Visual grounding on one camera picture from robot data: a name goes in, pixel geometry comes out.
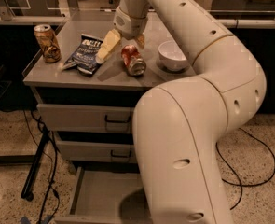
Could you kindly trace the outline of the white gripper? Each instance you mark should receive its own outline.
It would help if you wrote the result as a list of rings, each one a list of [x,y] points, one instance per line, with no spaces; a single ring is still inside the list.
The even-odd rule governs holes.
[[[96,62],[99,64],[104,63],[111,55],[113,50],[121,41],[121,37],[127,40],[134,39],[140,49],[145,46],[144,29],[146,27],[148,18],[147,15],[141,18],[133,17],[132,15],[126,14],[117,7],[113,24],[116,29],[110,30],[101,44],[101,47],[96,54]]]

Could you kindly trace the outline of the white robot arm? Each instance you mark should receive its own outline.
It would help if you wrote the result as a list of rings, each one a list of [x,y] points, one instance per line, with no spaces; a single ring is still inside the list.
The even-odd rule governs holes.
[[[233,224],[215,144],[246,123],[266,94],[265,73],[252,53],[194,0],[120,0],[117,41],[139,36],[153,8],[195,71],[146,92],[133,114],[133,141],[154,224]]]

